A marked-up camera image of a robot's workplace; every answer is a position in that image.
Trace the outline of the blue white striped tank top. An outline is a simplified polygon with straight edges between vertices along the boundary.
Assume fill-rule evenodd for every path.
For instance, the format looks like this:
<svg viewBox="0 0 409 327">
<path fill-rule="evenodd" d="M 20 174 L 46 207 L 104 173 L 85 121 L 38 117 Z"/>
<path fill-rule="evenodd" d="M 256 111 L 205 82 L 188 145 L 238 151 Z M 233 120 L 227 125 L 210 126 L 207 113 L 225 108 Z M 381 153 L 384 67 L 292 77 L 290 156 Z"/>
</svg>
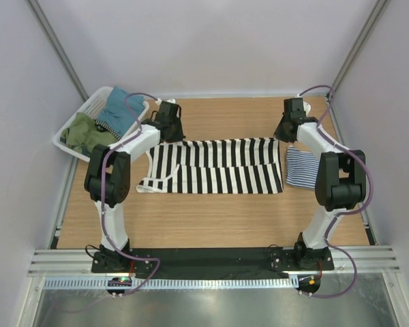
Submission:
<svg viewBox="0 0 409 327">
<path fill-rule="evenodd" d="M 310 152 L 289 146 L 286 151 L 286 183 L 315 190 L 320 161 Z"/>
</svg>

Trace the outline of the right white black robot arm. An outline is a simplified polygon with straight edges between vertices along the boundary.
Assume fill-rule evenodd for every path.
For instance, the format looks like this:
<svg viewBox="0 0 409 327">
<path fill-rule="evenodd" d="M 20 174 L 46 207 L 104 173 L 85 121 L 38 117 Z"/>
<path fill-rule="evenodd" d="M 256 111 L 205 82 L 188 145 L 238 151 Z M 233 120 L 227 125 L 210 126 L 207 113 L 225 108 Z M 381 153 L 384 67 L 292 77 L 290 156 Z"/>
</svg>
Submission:
<svg viewBox="0 0 409 327">
<path fill-rule="evenodd" d="M 331 236 L 342 217 L 366 197 L 365 154 L 332 138 L 318 119 L 307 115 L 301 97 L 284 100 L 274 136 L 286 143 L 304 144 L 319 160 L 314 189 L 319 207 L 294 244 L 292 264 L 300 270 L 330 266 Z"/>
</svg>

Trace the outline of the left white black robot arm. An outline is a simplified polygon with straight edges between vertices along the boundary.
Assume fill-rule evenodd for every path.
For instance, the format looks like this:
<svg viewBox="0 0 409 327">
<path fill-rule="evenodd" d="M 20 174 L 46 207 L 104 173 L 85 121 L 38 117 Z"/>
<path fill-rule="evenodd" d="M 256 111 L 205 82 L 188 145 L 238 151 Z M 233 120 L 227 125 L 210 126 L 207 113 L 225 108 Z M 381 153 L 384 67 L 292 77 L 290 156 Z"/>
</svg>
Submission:
<svg viewBox="0 0 409 327">
<path fill-rule="evenodd" d="M 174 100 L 159 101 L 159 108 L 140 127 L 120 141 L 94 147 L 84 188 L 99 214 L 102 239 L 93 256 L 93 270 L 122 273 L 133 260 L 125 231 L 123 202 L 130 192 L 131 164 L 163 142 L 184 139 L 181 107 Z"/>
</svg>

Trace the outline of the black white striped garment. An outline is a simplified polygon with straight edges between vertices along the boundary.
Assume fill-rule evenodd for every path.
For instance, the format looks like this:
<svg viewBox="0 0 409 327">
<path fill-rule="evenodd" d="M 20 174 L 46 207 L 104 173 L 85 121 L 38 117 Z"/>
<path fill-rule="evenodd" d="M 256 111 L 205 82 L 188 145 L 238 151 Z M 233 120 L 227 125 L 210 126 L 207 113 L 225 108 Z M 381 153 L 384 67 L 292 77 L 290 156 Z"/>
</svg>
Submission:
<svg viewBox="0 0 409 327">
<path fill-rule="evenodd" d="M 182 141 L 147 151 L 139 193 L 277 194 L 283 192 L 275 138 Z"/>
</svg>

